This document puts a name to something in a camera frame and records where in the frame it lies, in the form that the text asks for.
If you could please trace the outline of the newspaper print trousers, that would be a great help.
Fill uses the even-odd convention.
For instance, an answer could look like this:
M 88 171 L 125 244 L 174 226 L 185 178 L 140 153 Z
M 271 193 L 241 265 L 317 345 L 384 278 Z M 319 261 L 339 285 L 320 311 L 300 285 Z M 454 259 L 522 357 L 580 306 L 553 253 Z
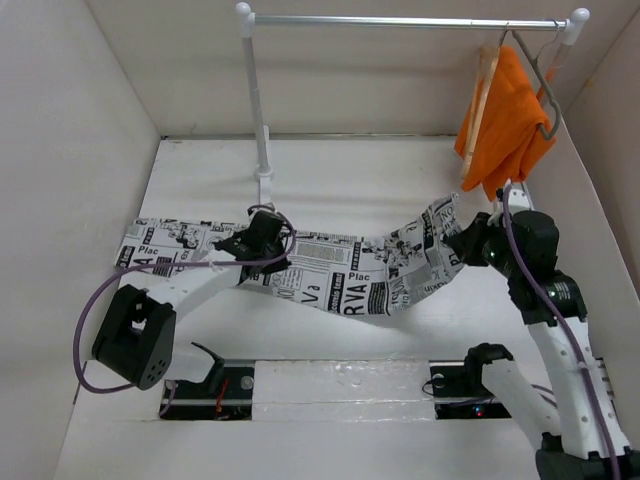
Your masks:
M 406 310 L 462 268 L 443 242 L 461 230 L 458 200 L 455 193 L 440 198 L 416 220 L 382 237 L 298 231 L 290 267 L 254 275 L 242 287 L 343 316 Z M 242 228 L 230 222 L 139 218 L 128 227 L 115 264 L 152 263 L 152 274 L 171 277 L 180 272 L 180 263 L 203 260 L 216 242 Z

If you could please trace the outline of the wooden clothes hanger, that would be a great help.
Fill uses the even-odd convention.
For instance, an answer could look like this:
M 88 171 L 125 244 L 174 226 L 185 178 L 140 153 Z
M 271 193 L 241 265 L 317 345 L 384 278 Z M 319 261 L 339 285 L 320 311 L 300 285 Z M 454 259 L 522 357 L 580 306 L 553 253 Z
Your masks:
M 476 72 L 475 86 L 469 109 L 467 138 L 461 169 L 462 180 L 467 178 L 471 169 L 489 92 L 499 63 L 501 46 L 506 38 L 507 32 L 507 29 L 503 31 L 496 45 L 485 45 L 480 49 L 478 70 Z

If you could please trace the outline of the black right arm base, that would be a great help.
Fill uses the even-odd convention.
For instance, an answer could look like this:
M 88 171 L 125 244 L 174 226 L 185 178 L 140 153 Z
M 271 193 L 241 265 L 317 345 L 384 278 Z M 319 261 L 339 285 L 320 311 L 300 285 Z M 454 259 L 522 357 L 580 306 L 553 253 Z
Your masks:
M 463 364 L 433 364 L 422 386 L 434 402 L 437 420 L 508 419 L 504 405 L 485 387 L 472 384 Z

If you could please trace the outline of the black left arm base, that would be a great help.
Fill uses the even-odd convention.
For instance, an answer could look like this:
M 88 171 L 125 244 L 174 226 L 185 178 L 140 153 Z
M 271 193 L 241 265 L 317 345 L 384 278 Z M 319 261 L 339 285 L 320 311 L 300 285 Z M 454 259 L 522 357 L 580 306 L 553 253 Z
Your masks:
M 222 379 L 210 393 L 204 386 L 176 380 L 165 386 L 159 407 L 162 420 L 249 421 L 252 419 L 255 360 L 227 360 Z

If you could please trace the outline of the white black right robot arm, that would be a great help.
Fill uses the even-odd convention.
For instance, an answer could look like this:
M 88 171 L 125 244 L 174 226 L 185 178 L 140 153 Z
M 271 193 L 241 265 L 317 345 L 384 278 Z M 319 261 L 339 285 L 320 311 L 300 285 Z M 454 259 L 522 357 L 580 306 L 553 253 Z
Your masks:
M 551 397 L 521 373 L 501 344 L 469 349 L 462 381 L 489 391 L 531 443 L 542 479 L 636 479 L 639 452 L 622 431 L 591 351 L 586 306 L 577 283 L 556 267 L 558 229 L 536 211 L 479 213 L 466 229 L 445 234 L 466 266 L 502 274 L 512 303 L 534 340 Z

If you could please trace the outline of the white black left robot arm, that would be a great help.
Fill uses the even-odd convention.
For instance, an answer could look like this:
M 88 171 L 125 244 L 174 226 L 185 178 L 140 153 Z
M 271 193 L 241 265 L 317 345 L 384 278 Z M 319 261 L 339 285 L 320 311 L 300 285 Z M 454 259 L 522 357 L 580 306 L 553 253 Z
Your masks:
M 148 390 L 168 378 L 178 323 L 217 294 L 251 276 L 287 269 L 296 231 L 281 213 L 253 211 L 249 226 L 216 242 L 199 261 L 160 263 L 180 272 L 149 289 L 124 285 L 114 294 L 91 347 L 91 358 L 125 380 L 91 385 L 74 354 L 76 376 L 94 394 Z

